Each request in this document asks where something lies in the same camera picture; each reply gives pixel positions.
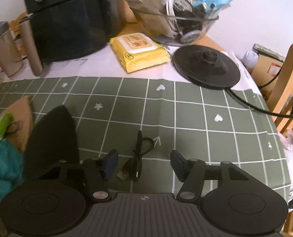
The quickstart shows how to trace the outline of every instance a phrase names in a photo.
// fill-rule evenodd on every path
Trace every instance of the white arrow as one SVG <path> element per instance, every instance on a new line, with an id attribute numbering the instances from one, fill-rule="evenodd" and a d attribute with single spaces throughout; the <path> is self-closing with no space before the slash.
<path id="1" fill-rule="evenodd" d="M 158 141 L 159 141 L 159 145 L 161 146 L 161 138 L 159 136 L 158 137 L 155 137 L 153 139 L 153 141 L 155 141 L 154 146 L 156 146 L 156 144 L 158 143 Z"/>

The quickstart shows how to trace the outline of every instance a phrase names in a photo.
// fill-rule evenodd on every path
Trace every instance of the metal screw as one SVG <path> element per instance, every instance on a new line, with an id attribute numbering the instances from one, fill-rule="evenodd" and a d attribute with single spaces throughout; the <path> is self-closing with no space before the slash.
<path id="1" fill-rule="evenodd" d="M 93 193 L 93 197 L 99 200 L 106 199 L 108 197 L 108 193 L 105 191 L 96 191 Z"/>
<path id="2" fill-rule="evenodd" d="M 184 200 L 191 200 L 195 197 L 195 194 L 190 191 L 183 191 L 179 196 Z"/>

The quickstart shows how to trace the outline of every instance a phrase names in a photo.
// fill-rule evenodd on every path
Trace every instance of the black circular disc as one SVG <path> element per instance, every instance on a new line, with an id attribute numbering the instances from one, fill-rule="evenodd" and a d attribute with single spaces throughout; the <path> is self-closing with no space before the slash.
<path id="1" fill-rule="evenodd" d="M 78 223 L 86 211 L 83 195 L 56 180 L 26 182 L 2 200 L 7 228 L 24 236 L 55 235 Z"/>
<path id="2" fill-rule="evenodd" d="M 240 70 L 228 56 L 205 46 L 181 47 L 172 62 L 184 78 L 211 89 L 231 88 L 241 78 Z"/>
<path id="3" fill-rule="evenodd" d="M 203 198 L 202 211 L 208 221 L 227 233 L 260 236 L 281 229 L 288 208 L 270 188 L 250 181 L 221 186 Z"/>

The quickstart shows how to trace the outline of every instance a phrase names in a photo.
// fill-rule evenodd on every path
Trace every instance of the white heart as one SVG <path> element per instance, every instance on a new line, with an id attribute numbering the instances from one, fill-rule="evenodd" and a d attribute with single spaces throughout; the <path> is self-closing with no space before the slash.
<path id="1" fill-rule="evenodd" d="M 163 85 L 159 85 L 158 88 L 156 88 L 157 91 L 160 91 L 160 90 L 165 90 L 165 86 Z"/>
<path id="2" fill-rule="evenodd" d="M 216 115 L 216 117 L 214 118 L 215 122 L 219 122 L 219 121 L 223 121 L 223 117 L 221 117 L 219 114 Z"/>

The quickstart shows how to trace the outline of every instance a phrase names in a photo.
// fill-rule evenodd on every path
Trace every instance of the green checkered tablecloth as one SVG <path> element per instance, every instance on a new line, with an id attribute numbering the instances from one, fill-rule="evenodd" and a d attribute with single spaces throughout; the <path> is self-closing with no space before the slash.
<path id="1" fill-rule="evenodd" d="M 267 108 L 263 98 L 251 90 L 236 93 Z M 157 138 L 155 149 L 143 158 L 140 180 L 122 182 L 114 174 L 107 182 L 111 191 L 177 194 L 182 183 L 169 161 L 170 152 L 176 149 L 187 159 L 212 165 L 231 161 L 288 197 L 289 173 L 271 118 L 245 108 L 224 91 L 163 79 L 22 80 L 0 86 L 0 113 L 24 95 L 31 96 L 36 122 L 65 104 L 75 120 L 81 160 L 116 149 L 117 172 L 133 155 L 139 129 L 143 136 Z M 223 120 L 216 122 L 217 115 Z M 216 181 L 206 181 L 203 194 L 216 187 Z"/>

